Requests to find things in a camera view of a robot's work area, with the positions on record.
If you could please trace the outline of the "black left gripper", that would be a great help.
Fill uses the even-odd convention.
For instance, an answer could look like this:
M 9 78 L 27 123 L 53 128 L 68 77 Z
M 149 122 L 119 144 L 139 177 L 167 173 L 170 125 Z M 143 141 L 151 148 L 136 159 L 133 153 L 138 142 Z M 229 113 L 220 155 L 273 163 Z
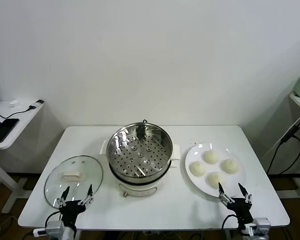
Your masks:
M 61 197 L 57 198 L 58 207 L 60 207 L 60 213 L 62 215 L 61 221 L 65 227 L 76 229 L 76 220 L 79 214 L 86 211 L 94 200 L 93 185 L 89 186 L 87 195 L 81 200 L 66 201 L 69 194 L 70 187 L 68 186 L 61 194 Z

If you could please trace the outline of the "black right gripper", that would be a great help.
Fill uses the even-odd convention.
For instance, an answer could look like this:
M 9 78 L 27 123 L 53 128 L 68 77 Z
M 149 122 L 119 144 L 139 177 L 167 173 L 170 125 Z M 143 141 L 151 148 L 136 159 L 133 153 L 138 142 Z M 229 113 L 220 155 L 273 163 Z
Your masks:
M 238 228 L 244 229 L 244 225 L 253 222 L 253 217 L 250 213 L 252 207 L 252 194 L 248 193 L 242 184 L 238 183 L 238 186 L 244 198 L 229 197 L 225 194 L 220 182 L 218 183 L 218 198 L 223 205 L 228 205 L 228 209 L 235 213 L 238 221 Z

